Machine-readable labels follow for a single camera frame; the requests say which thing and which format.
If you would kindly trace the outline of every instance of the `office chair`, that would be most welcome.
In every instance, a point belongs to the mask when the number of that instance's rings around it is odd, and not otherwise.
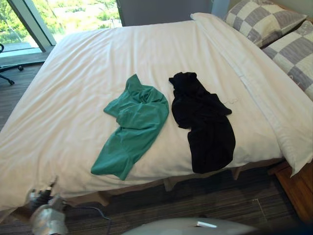
[[[0,44],[0,53],[3,52],[4,50],[4,45]],[[10,69],[18,68],[19,71],[22,71],[24,69],[24,66],[30,66],[30,65],[38,65],[38,64],[43,64],[45,61],[35,61],[35,62],[30,62],[30,63],[23,63],[23,64],[13,64],[13,65],[4,65],[0,66],[0,72],[7,71]],[[13,85],[15,82],[3,75],[0,74],[0,78],[7,80],[10,85]]]

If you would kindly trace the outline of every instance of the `checkered pillow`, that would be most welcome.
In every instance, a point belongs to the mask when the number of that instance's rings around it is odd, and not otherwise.
[[[225,21],[258,47],[266,46],[304,21],[306,15],[284,10],[269,0],[243,0],[225,16]]]
[[[263,51],[313,101],[313,24],[304,23]]]

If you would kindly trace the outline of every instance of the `wooden nightstand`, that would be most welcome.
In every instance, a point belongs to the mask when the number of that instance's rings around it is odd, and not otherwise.
[[[313,163],[306,164],[301,171],[291,176],[292,169],[283,162],[268,171],[275,174],[298,216],[304,222],[313,221]]]

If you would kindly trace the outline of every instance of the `bed frame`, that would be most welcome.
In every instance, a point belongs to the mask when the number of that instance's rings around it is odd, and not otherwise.
[[[235,167],[235,168],[223,168],[217,171],[212,171],[206,174],[191,174],[191,175],[184,175],[184,176],[172,176],[169,178],[165,179],[160,179],[156,181],[152,181],[150,183],[142,184],[142,185],[135,185],[135,186],[130,186],[130,187],[125,187],[125,188],[118,188],[118,189],[112,189],[112,190],[107,190],[107,191],[98,191],[90,194],[86,194],[83,196],[78,196],[78,197],[72,197],[72,198],[67,198],[66,201],[68,204],[71,206],[77,206],[82,203],[91,203],[91,202],[98,202],[102,204],[103,206],[107,206],[110,201],[111,197],[120,195],[126,192],[131,192],[131,191],[140,191],[144,190],[146,188],[152,188],[155,186],[159,186],[164,184],[164,189],[165,191],[169,192],[172,191],[174,186],[182,181],[190,180],[190,179],[203,179],[203,178],[208,178],[212,175],[215,175],[217,173],[220,173],[225,170],[231,170],[233,179],[237,180],[240,172],[253,169],[253,168],[258,168],[258,167],[265,167],[265,166],[270,166],[274,165],[277,163],[280,163],[284,160],[284,158],[276,158],[276,159],[270,159],[270,160],[264,160],[264,161],[259,161],[255,163],[248,163],[244,166],[240,167]],[[17,208],[14,212],[11,213],[13,217],[16,219],[19,219],[23,222],[28,223],[29,219],[32,215],[30,209],[28,206],[23,206]]]

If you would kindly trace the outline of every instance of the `dark carpet floor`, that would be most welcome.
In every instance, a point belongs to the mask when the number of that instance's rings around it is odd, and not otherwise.
[[[0,129],[39,68],[31,66],[22,72],[2,73],[16,84],[9,86],[0,79]],[[300,224],[279,182],[275,176],[267,175],[266,168],[242,172],[237,181],[225,171],[207,179],[181,182],[171,192],[165,192],[161,185],[116,196],[106,208],[99,204],[91,206],[101,208],[112,220],[111,235],[158,219],[199,215],[235,221],[264,231]],[[106,234],[108,222],[97,211],[69,209],[66,214],[70,235]],[[30,234],[29,225],[19,221],[0,225],[0,235]]]

